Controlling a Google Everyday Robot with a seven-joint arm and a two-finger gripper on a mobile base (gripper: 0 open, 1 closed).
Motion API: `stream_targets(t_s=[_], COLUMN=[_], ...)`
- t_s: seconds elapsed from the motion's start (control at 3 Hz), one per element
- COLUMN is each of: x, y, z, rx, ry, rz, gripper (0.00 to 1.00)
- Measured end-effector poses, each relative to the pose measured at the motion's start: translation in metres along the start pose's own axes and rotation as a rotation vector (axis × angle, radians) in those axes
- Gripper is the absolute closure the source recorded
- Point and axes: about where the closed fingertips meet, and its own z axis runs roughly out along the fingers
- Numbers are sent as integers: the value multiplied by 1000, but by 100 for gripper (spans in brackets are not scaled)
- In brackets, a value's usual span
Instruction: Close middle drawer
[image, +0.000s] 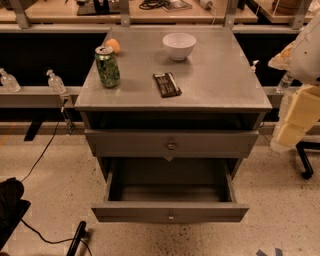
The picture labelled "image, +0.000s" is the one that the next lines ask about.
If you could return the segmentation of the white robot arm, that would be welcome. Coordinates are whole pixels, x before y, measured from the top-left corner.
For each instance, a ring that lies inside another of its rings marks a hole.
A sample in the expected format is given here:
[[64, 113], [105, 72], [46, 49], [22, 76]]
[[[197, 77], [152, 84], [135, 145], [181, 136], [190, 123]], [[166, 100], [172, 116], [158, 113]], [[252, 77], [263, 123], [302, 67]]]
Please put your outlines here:
[[270, 142], [276, 152], [293, 149], [320, 119], [320, 13], [268, 63], [286, 70], [302, 86], [293, 94], [285, 92], [279, 121]]

